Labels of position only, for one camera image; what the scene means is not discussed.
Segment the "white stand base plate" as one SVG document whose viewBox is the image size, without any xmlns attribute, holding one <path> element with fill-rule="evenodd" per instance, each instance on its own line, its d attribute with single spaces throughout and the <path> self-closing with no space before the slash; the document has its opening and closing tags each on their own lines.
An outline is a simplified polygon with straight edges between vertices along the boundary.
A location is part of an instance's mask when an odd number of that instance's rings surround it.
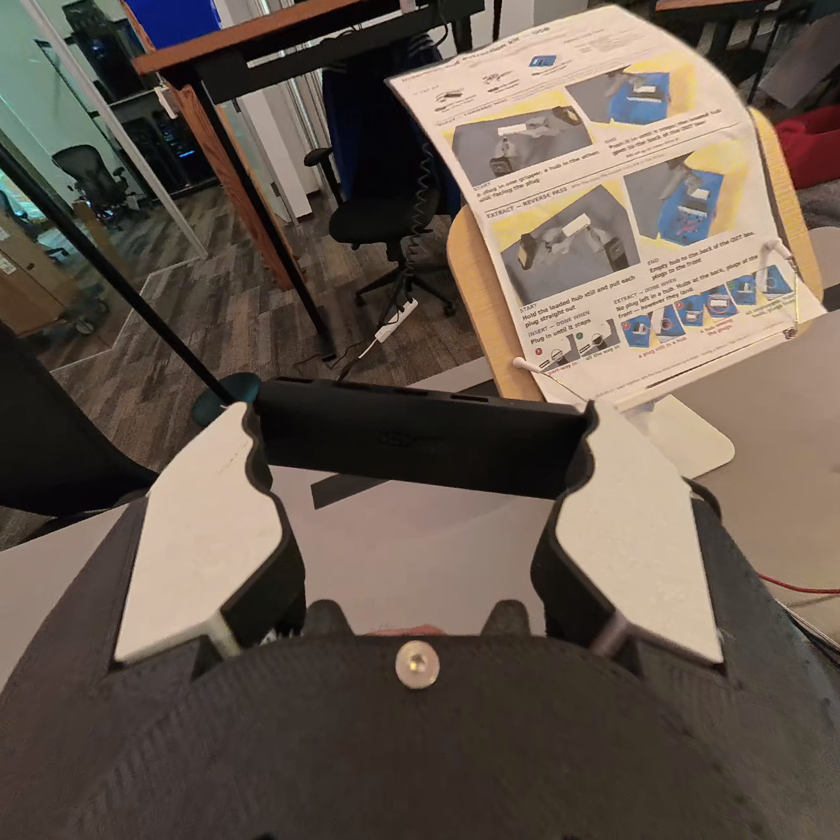
<svg viewBox="0 0 840 840">
<path fill-rule="evenodd" d="M 673 395 L 616 408 L 685 478 L 697 479 L 735 457 L 730 438 Z"/>
</svg>

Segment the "black chair with blue jacket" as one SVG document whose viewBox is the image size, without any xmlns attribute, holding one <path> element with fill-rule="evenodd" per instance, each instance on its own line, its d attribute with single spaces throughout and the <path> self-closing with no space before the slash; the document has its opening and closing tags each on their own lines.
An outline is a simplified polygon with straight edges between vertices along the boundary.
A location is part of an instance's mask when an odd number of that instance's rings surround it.
<svg viewBox="0 0 840 840">
<path fill-rule="evenodd" d="M 387 84 L 393 76 L 440 60 L 438 45 L 422 33 L 322 69 L 330 143 L 308 152 L 304 164 L 321 170 L 337 203 L 330 236 L 352 249 L 383 245 L 394 264 L 354 293 L 361 307 L 367 294 L 389 287 L 384 317 L 398 309 L 400 297 L 410 302 L 415 288 L 438 299 L 445 316 L 456 313 L 455 303 L 422 278 L 445 267 L 418 265 L 415 248 L 436 216 L 457 213 L 459 189 Z"/>
</svg>

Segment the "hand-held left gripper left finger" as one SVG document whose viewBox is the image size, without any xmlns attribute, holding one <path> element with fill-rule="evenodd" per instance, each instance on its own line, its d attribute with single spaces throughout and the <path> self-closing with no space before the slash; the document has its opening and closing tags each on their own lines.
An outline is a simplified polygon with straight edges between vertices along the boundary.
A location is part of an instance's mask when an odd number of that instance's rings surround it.
<svg viewBox="0 0 840 840">
<path fill-rule="evenodd" d="M 160 473 L 114 648 L 137 664 L 204 637 L 221 658 L 301 633 L 306 571 L 272 494 L 259 418 L 237 402 Z"/>
</svg>

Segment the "white power strip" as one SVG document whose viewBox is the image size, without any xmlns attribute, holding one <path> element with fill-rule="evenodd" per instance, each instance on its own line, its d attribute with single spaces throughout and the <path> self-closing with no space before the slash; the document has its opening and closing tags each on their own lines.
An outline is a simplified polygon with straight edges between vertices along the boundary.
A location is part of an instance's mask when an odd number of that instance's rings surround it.
<svg viewBox="0 0 840 840">
<path fill-rule="evenodd" d="M 404 321 L 417 309 L 418 300 L 411 299 L 397 307 L 394 314 L 375 333 L 374 339 L 378 343 L 387 341 L 399 329 Z"/>
</svg>

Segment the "black usb hub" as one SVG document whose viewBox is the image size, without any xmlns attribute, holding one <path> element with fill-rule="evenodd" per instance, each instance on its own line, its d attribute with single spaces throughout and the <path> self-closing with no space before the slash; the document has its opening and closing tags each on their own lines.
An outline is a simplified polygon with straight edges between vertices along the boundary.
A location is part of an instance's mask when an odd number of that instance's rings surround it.
<svg viewBox="0 0 840 840">
<path fill-rule="evenodd" d="M 552 500 L 597 425 L 593 406 L 291 377 L 254 408 L 273 466 Z"/>
</svg>

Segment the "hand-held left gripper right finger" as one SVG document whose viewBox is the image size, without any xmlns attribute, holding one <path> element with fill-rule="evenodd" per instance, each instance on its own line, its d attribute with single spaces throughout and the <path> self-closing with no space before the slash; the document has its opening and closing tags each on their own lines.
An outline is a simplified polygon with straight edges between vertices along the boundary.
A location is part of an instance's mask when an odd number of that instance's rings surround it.
<svg viewBox="0 0 840 840">
<path fill-rule="evenodd" d="M 583 423 L 532 556 L 546 637 L 603 658 L 640 640 L 722 665 L 690 485 L 604 401 Z"/>
</svg>

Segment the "printed instruction sheet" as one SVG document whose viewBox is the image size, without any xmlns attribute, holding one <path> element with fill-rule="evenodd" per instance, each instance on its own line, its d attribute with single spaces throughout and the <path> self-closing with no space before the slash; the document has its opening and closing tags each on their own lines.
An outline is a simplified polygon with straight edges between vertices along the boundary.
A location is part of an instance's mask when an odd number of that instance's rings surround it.
<svg viewBox="0 0 840 840">
<path fill-rule="evenodd" d="M 738 92 L 647 20 L 605 5 L 387 84 L 474 215 L 546 402 L 630 407 L 824 314 Z"/>
</svg>

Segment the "tall wooden standing desk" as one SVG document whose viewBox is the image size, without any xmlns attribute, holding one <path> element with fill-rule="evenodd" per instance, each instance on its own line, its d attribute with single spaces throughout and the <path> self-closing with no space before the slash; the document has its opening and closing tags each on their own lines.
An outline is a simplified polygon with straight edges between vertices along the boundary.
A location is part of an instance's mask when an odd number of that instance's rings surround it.
<svg viewBox="0 0 840 840">
<path fill-rule="evenodd" d="M 185 120 L 227 198 L 285 289 L 292 288 L 316 330 L 322 359 L 337 357 L 333 338 L 267 201 L 229 136 L 217 106 L 334 65 L 401 39 L 449 25 L 455 47 L 472 47 L 470 19 L 482 1 L 309 1 L 253 18 L 180 45 L 154 49 L 133 63 L 174 90 Z"/>
</svg>

